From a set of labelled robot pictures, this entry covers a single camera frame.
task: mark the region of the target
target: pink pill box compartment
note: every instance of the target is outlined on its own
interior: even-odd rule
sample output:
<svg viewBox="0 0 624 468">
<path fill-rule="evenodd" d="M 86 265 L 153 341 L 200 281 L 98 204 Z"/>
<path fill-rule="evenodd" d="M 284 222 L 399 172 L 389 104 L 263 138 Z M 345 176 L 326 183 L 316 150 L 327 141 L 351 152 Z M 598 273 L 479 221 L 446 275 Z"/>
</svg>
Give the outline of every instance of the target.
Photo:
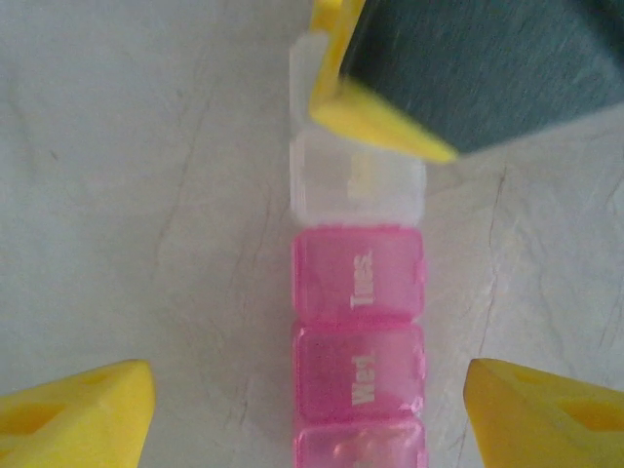
<svg viewBox="0 0 624 468">
<path fill-rule="evenodd" d="M 410 417 L 310 426 L 294 441 L 295 468 L 426 468 L 422 424 Z"/>
<path fill-rule="evenodd" d="M 296 416 L 350 422 L 419 413 L 425 358 L 417 325 L 293 328 Z"/>
<path fill-rule="evenodd" d="M 292 298 L 304 323 L 411 322 L 423 311 L 422 238 L 400 227 L 322 227 L 292 244 Z"/>
</svg>

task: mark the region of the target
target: white table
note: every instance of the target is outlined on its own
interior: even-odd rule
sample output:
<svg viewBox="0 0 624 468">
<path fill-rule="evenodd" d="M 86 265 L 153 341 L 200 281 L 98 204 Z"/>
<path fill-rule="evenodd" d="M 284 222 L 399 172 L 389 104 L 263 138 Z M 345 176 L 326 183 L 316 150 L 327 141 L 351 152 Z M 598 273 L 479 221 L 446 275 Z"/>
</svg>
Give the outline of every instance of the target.
<svg viewBox="0 0 624 468">
<path fill-rule="evenodd" d="M 0 393 L 146 358 L 141 467 L 291 464 L 304 0 L 0 1 Z M 489 356 L 624 390 L 624 108 L 429 170 L 432 468 Z"/>
</svg>

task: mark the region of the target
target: yellow triangular piece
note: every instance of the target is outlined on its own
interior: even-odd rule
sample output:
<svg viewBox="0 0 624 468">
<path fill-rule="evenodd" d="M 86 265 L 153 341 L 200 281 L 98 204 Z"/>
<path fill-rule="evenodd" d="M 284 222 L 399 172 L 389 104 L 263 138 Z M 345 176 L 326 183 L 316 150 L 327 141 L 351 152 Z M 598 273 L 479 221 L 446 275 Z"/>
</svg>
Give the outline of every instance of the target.
<svg viewBox="0 0 624 468">
<path fill-rule="evenodd" d="M 622 392 L 476 359 L 464 403 L 487 468 L 624 467 Z"/>
<path fill-rule="evenodd" d="M 144 361 L 0 397 L 0 468 L 136 468 L 154 402 Z"/>
<path fill-rule="evenodd" d="M 401 153 L 446 163 L 457 157 L 455 148 L 428 132 L 381 96 L 340 76 L 366 0 L 318 0 L 312 25 L 331 27 L 330 44 L 310 97 L 310 117 L 343 137 L 354 138 Z"/>
</svg>

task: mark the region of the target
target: transparent plastic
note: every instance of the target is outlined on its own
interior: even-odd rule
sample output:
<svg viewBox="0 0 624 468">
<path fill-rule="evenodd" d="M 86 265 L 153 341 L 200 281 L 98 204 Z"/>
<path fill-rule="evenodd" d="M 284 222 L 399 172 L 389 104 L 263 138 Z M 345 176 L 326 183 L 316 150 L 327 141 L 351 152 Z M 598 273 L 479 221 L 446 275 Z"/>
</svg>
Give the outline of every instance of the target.
<svg viewBox="0 0 624 468">
<path fill-rule="evenodd" d="M 417 325 L 293 329 L 296 417 L 352 422 L 419 413 L 426 376 Z"/>
<path fill-rule="evenodd" d="M 292 301 L 307 324 L 411 322 L 425 282 L 417 229 L 307 229 L 292 243 Z"/>
<path fill-rule="evenodd" d="M 415 226 L 424 211 L 424 163 L 337 136 L 309 118 L 326 47 L 325 34 L 307 33 L 291 49 L 292 211 L 304 225 Z"/>
<path fill-rule="evenodd" d="M 295 468 L 426 468 L 422 424 L 399 420 L 311 426 L 294 441 Z"/>
</svg>

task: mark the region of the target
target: yellow edge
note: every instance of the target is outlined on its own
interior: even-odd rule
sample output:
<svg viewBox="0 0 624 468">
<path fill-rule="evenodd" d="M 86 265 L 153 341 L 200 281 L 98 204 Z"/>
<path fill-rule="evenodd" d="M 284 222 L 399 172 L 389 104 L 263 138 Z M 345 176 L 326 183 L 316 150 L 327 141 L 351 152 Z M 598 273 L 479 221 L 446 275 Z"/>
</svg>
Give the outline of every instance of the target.
<svg viewBox="0 0 624 468">
<path fill-rule="evenodd" d="M 331 32 L 340 14 L 342 0 L 316 0 L 310 20 L 311 31 Z"/>
<path fill-rule="evenodd" d="M 436 163 L 457 158 L 445 143 L 389 102 L 351 79 L 340 66 L 366 0 L 344 0 L 333 21 L 330 44 L 310 97 L 310 117 L 343 137 L 399 151 Z"/>
</svg>

